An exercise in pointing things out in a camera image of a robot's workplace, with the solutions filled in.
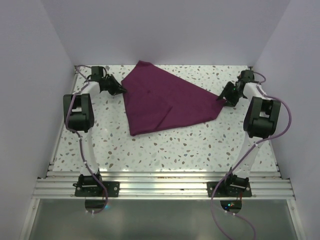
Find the purple cloth mat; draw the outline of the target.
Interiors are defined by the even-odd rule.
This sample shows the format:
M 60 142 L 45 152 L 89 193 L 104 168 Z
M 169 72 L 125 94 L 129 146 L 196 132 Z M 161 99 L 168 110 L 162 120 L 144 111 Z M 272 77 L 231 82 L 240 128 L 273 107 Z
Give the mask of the purple cloth mat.
M 225 100 L 150 62 L 139 61 L 122 80 L 131 136 L 215 120 Z

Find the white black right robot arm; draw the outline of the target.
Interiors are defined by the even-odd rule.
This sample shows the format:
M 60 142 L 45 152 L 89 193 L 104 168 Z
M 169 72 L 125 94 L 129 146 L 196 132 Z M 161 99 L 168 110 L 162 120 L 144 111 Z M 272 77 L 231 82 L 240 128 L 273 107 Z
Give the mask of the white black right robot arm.
M 227 196 L 235 196 L 249 188 L 249 176 L 256 156 L 277 128 L 281 102 L 258 90 L 260 85 L 255 80 L 254 71 L 243 70 L 237 82 L 229 81 L 218 97 L 219 101 L 225 100 L 227 107 L 235 107 L 241 98 L 250 101 L 243 121 L 244 141 L 239 156 L 217 187 Z

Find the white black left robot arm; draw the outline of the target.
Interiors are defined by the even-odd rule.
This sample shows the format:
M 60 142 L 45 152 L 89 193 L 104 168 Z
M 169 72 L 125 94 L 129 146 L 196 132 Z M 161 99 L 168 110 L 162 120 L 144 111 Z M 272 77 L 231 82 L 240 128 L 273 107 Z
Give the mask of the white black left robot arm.
M 82 167 L 74 186 L 78 190 L 86 188 L 87 192 L 96 197 L 103 193 L 104 184 L 93 149 L 92 130 L 95 116 L 92 99 L 102 92 L 116 96 L 126 93 L 127 90 L 104 66 L 88 66 L 91 70 L 89 76 L 80 72 L 81 67 L 85 65 L 78 65 L 75 70 L 84 77 L 84 84 L 77 92 L 63 96 L 63 117 L 65 128 L 79 138 Z

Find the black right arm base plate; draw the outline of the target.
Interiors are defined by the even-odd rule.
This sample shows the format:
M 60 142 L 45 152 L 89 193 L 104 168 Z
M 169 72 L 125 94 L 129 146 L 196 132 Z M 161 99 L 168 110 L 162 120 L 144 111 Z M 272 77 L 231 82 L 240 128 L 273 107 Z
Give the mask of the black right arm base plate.
M 212 197 L 212 194 L 219 182 L 218 181 L 208 181 L 206 183 L 206 190 L 208 197 Z M 215 198 L 237 198 L 237 197 L 252 197 L 252 190 L 250 183 L 245 188 L 239 188 L 235 186 L 226 186 L 224 182 L 222 182 L 217 190 L 214 192 Z

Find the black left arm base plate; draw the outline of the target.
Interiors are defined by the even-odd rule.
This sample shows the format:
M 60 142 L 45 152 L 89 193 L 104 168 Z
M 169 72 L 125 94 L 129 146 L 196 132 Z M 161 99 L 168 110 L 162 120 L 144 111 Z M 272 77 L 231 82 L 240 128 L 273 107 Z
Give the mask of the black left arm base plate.
M 107 190 L 107 196 L 112 198 L 117 198 L 120 191 L 120 182 L 118 181 L 104 181 L 104 187 Z M 73 184 L 75 187 L 74 195 L 76 197 L 105 197 L 104 189 L 98 185 L 87 185 L 79 186 L 76 183 Z

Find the aluminium frame rail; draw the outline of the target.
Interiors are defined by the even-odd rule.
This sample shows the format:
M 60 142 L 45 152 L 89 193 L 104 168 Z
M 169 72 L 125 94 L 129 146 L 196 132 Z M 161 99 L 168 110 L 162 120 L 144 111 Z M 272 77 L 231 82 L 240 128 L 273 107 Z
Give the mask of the aluminium frame rail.
M 49 171 L 36 181 L 34 199 L 73 199 L 78 172 Z M 219 181 L 224 172 L 102 172 L 104 181 L 119 182 L 121 200 L 207 200 L 207 182 Z M 279 172 L 252 172 L 251 200 L 293 200 L 291 181 Z

